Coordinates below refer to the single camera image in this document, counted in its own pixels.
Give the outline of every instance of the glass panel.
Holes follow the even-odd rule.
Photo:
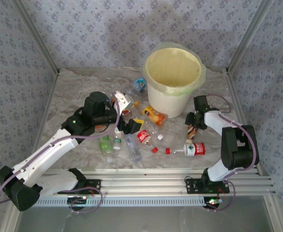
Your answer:
[[[263,197],[237,197],[223,212],[202,207],[101,207],[75,215],[66,207],[22,212],[15,232],[273,231]]]

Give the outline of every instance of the red label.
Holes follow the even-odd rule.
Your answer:
[[[147,137],[149,137],[150,134],[146,130],[142,130],[137,134],[137,138],[142,143]]]
[[[194,144],[195,147],[195,155],[205,155],[206,149],[205,149],[205,144],[203,143],[197,143]]]

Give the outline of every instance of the small bottle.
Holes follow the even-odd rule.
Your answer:
[[[127,148],[132,156],[132,160],[134,162],[138,162],[142,159],[141,151],[138,147],[138,142],[136,136],[133,134],[126,134],[125,135]]]
[[[106,157],[107,162],[111,163],[113,161],[113,146],[108,135],[99,138],[99,147]]]
[[[158,148],[153,145],[153,142],[151,141],[151,135],[148,133],[148,131],[142,130],[135,133],[134,135],[137,136],[141,144],[149,147],[153,153],[156,153],[158,151]]]
[[[141,113],[147,115],[151,121],[156,123],[159,127],[161,127],[165,122],[165,115],[156,111],[152,106],[146,101],[136,101],[135,102],[136,109]]]
[[[196,135],[198,131],[197,127],[193,127],[192,125],[188,126],[188,130],[187,130],[187,137],[186,137],[186,144],[190,144],[193,143],[193,138]]]
[[[163,139],[163,134],[160,133],[160,128],[153,123],[150,118],[148,118],[146,115],[140,116],[140,119],[144,121],[144,123],[141,126],[141,130],[145,129],[150,134],[151,139],[158,139],[161,141]]]
[[[185,156],[205,155],[206,152],[211,152],[211,149],[206,149],[204,143],[184,144],[183,148],[166,148],[165,153],[169,154],[184,154]]]
[[[132,87],[137,92],[141,92],[147,86],[147,81],[141,76],[136,81],[132,82]]]
[[[163,139],[164,136],[161,133],[160,127],[153,123],[147,115],[140,115],[136,107],[132,107],[130,111],[132,117],[142,120],[141,130],[146,130],[151,135],[151,138],[156,138],[159,141]]]
[[[122,132],[118,130],[118,128],[116,127],[114,129],[115,132],[115,136],[113,139],[113,149],[114,150],[120,150],[121,149],[121,137],[122,137]]]

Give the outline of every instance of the cable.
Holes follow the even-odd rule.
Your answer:
[[[228,111],[220,111],[220,112],[222,112],[224,114],[229,114],[230,112],[232,112],[232,110],[231,110],[232,106],[231,106],[231,104],[228,102],[228,100],[226,98],[224,98],[224,97],[222,97],[222,96],[220,96],[218,94],[210,94],[210,95],[207,95],[206,97],[211,97],[211,96],[216,96],[216,97],[219,97],[219,98],[223,99],[226,102],[226,104],[228,105]]]
[[[97,191],[99,193],[99,195],[101,196],[101,199],[100,199],[99,203],[92,209],[89,209],[89,210],[86,210],[86,211],[77,211],[77,210],[73,209],[73,205],[77,201],[79,201],[79,199],[77,199],[77,200],[71,202],[70,209],[71,209],[72,213],[77,213],[77,214],[90,213],[90,212],[93,212],[93,211],[97,210],[99,208],[99,206],[103,203],[103,194],[102,194],[102,192],[98,188],[95,188],[95,187],[88,186],[88,187],[84,187],[84,188],[78,188],[78,189],[73,189],[73,190],[66,190],[66,191],[63,191],[63,192],[77,192],[77,191],[87,190],[87,189],[90,189],[92,192],[93,192],[93,190],[95,190],[95,191]]]
[[[238,168],[238,169],[236,169],[235,171],[231,172],[230,174],[227,174],[227,175],[224,177],[224,179],[227,179],[227,178],[231,177],[232,175],[234,175],[234,174],[237,173],[237,172],[247,171],[247,170],[251,169],[251,168],[254,166],[255,161],[256,161],[256,147],[255,147],[255,144],[254,144],[253,139],[252,139],[252,137],[250,136],[250,134],[249,134],[240,124],[229,120],[227,117],[225,117],[225,116],[224,116],[223,114],[221,114],[221,113],[219,113],[219,117],[220,117],[221,119],[223,119],[224,121],[226,121],[226,122],[228,122],[228,123],[230,123],[230,124],[232,124],[232,125],[238,127],[238,128],[247,136],[247,138],[248,138],[248,140],[249,140],[249,142],[250,142],[250,144],[251,144],[252,150],[253,150],[253,158],[252,158],[252,163],[250,164],[250,166],[247,167],[247,168]]]
[[[247,171],[247,170],[251,169],[251,168],[254,166],[255,161],[256,161],[256,146],[255,146],[255,144],[254,144],[254,142],[253,142],[253,139],[252,139],[252,137],[250,136],[250,134],[249,134],[240,124],[229,120],[229,119],[228,119],[227,117],[225,117],[222,113],[219,113],[219,117],[220,117],[221,119],[223,119],[224,121],[226,121],[226,122],[228,122],[228,123],[230,123],[230,124],[232,124],[232,125],[238,127],[238,128],[247,136],[247,138],[248,138],[248,140],[249,140],[249,142],[250,142],[250,144],[251,144],[252,150],[253,150],[253,158],[252,158],[252,163],[250,164],[249,167],[247,167],[247,168],[238,168],[238,169],[236,169],[235,171],[233,171],[233,172],[231,172],[231,173],[229,173],[229,174],[227,174],[226,176],[223,177],[223,183],[225,183],[225,184],[230,183],[231,186],[233,187],[233,197],[232,197],[232,200],[230,201],[230,203],[228,203],[227,206],[225,206],[225,207],[222,208],[222,209],[214,209],[214,212],[216,212],[216,211],[222,211],[222,210],[228,209],[228,208],[234,203],[234,201],[235,201],[235,197],[236,197],[236,189],[235,189],[235,186],[234,186],[234,184],[233,184],[231,181],[228,181],[227,179],[228,179],[229,177],[231,177],[232,175],[236,174],[237,172],[243,172],[243,171]]]
[[[65,137],[62,137],[62,138],[59,138],[55,141],[53,141],[51,144],[47,145],[46,147],[44,147],[40,152],[38,152],[32,159],[30,159],[22,168],[20,168],[20,170],[18,170],[16,173],[14,173],[13,175],[11,175],[7,180],[5,180],[3,182],[3,184],[0,186],[0,194],[2,192],[2,190],[5,188],[5,186],[14,178],[16,177],[17,175],[19,175],[21,173],[21,170],[25,170],[30,164],[32,164],[39,156],[41,156],[44,152],[46,152],[49,148],[53,147],[55,144],[63,141],[63,140],[66,140],[66,139],[98,139],[98,138],[101,138],[101,137],[104,137],[108,134],[110,134],[111,132],[114,131],[114,129],[117,127],[118,123],[119,123],[119,119],[120,119],[120,115],[121,115],[121,112],[120,112],[120,106],[119,106],[119,103],[118,101],[115,101],[115,104],[116,104],[116,108],[117,108],[117,119],[116,119],[116,122],[113,126],[112,129],[110,129],[109,131],[101,134],[101,135],[96,135],[96,136],[83,136],[83,135],[69,135],[69,136],[65,136]],[[5,203],[9,201],[9,199],[6,199],[4,201],[0,201],[0,204],[1,203]]]
[[[190,177],[189,175],[187,175],[187,176],[184,178],[185,184],[186,184],[186,180],[187,180],[188,178],[193,179],[192,177]]]

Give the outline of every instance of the white trash bin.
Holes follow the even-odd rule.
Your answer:
[[[182,113],[191,96],[206,79],[198,55],[177,43],[161,43],[143,66],[151,106],[169,118]]]

